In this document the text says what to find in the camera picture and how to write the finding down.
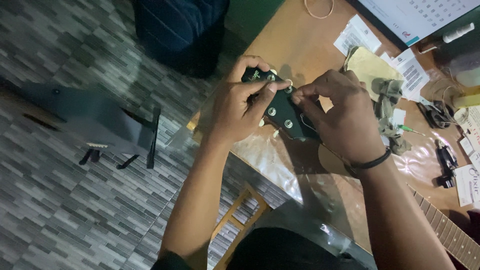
person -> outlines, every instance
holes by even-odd
[[[247,138],[275,92],[289,82],[242,83],[246,67],[268,71],[260,57],[242,56],[219,85],[212,128],[168,220],[153,270],[206,269],[216,224],[222,172],[233,143]],[[293,93],[292,101],[312,120],[323,142],[349,162],[364,164],[385,154],[370,96],[352,71],[327,71]],[[258,93],[253,104],[247,98]],[[314,103],[331,99],[324,112]],[[392,157],[357,170],[363,186],[373,257],[379,270],[455,269]],[[281,228],[256,228],[237,246],[227,269],[338,269],[321,248]]]

guitar headstock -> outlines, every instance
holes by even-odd
[[[259,68],[247,68],[242,77],[242,82],[250,81],[282,81],[272,71],[264,72]],[[319,140],[315,128],[300,108],[293,104],[291,95],[295,87],[289,86],[278,90],[272,102],[265,110],[264,115],[271,120],[277,128],[284,130],[291,139],[312,138]]]

fretboard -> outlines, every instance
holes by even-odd
[[[447,252],[468,270],[479,270],[480,245],[453,224],[448,217],[430,204],[430,202],[416,192],[410,185],[408,187]]]

